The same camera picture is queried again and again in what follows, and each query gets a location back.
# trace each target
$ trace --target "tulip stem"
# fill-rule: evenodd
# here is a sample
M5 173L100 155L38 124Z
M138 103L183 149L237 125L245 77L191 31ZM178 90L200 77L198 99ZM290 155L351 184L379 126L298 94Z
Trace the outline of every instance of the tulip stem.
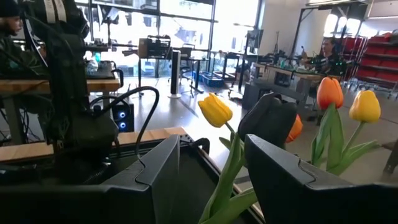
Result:
M231 133L235 134L235 130L231 127L231 125L227 123L225 123L226 127L231 131Z
M346 147L343 149L343 156L345 155L346 152L348 152L348 150L350 149L351 145L354 143L354 140L356 139L356 137L358 136L358 134L361 132L363 125L365 124L365 122L361 121L358 125L358 127L356 128L354 134L351 136L351 138L349 139Z

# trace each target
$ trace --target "metal frame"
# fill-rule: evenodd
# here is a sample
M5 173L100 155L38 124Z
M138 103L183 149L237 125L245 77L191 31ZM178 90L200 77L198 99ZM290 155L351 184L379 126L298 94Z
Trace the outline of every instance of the metal frame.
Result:
M191 20L195 20L195 21L205 21L205 22L209 22L210 23L210 32L209 32L209 44L208 44L208 48L207 49L196 49L196 50L200 50L200 51L204 51L207 52L207 56L208 58L211 58L211 48L213 46L213 34L214 34L214 24L217 23L218 21L215 20L215 11L216 11L216 2L217 0L213 0L213 6L211 8L211 17L210 19L205 19L205 18L200 18L200 17L190 17L190 16L181 16L181 15L175 15L175 14L168 14L168 13L164 13L160 11L160 1L166 1L166 0L156 0L156 10L149 10L149 9L135 9L132 6L123 6L123 5L119 5L119 4L115 4L114 0L112 0L112 3L106 3L106 2L98 2L95 0L88 0L87 3L83 3L83 2L76 2L77 6L83 6L83 7L87 7L88 8L88 22L90 23L90 34L91 34L91 41L94 40L94 31L93 31L93 23L94 23L94 19L93 19L93 13L92 13L92 9L96 8L97 6L111 6L111 7L115 7L117 9L120 9L124 12L139 12L142 14L146 14L146 15L151 15L151 16L156 16L157 18L157 35L159 35L160 33L160 22L161 22L161 17L173 17L173 18L181 18L181 19L191 19ZM258 0L259 3L257 5L257 16L256 16L256 21L255 24L253 24L253 26L248 26L248 25L241 25L241 24L234 24L236 26L244 26L244 27L257 27L259 25L259 21L260 19L260 11L261 11L261 6L262 3L265 0ZM207 65L206 65L206 71L209 72L210 71L210 60L208 61ZM159 61L156 60L156 65L155 65L155 78L159 78Z

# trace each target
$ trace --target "wooden board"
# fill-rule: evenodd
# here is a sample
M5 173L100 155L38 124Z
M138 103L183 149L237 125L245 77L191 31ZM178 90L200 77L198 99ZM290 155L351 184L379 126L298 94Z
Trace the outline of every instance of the wooden board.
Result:
M88 91L116 91L120 88L120 80L87 80ZM0 80L0 91L18 93L21 91L39 91L50 93L47 80Z
M119 142L120 144L131 144L137 141L139 133L120 133ZM166 139L172 134L183 135L186 134L185 130L179 128L164 128L145 131L142 136L142 142ZM31 157L48 156L53 154L52 146L48 146L46 143L33 143L24 144L19 146L6 146L0 147L0 162L13 161L18 159L27 159Z

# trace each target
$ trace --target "tulip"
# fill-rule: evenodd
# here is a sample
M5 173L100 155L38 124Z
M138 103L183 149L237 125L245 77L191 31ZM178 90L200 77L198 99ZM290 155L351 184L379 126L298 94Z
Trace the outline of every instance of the tulip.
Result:
M294 141L302 132L303 123L301 122L300 116L296 116L296 120L294 121L293 127L290 130L289 135L287 136L286 143Z
M226 106L216 95L210 93L198 105L206 120L214 127L220 128L232 118L231 109Z
M343 106L343 91L337 79L326 77L322 80L318 87L317 102L322 110L334 103L336 109Z
M349 109L351 119L372 123L380 118L381 109L379 101L371 90L359 91L354 103Z
M261 97L241 120L238 134L244 139L247 134L256 136L269 143L283 147L296 120L295 103L284 103L270 93Z

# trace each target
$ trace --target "glass wall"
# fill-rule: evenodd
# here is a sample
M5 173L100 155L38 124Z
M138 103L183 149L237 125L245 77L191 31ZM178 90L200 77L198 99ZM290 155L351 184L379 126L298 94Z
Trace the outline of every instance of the glass wall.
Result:
M148 35L168 35L172 47L194 45L195 58L212 57L213 52L240 52L244 50L247 31L258 24L258 7L262 0L75 0L90 22L91 32L86 42L102 40L128 47L113 47L101 53L102 60L115 61L127 76L136 77L138 56L125 56L127 50L135 49L140 38ZM110 36L103 18L112 11ZM169 77L171 66L168 60L144 60L141 62L143 77ZM211 60L201 63L207 70ZM221 60L217 66L222 67Z

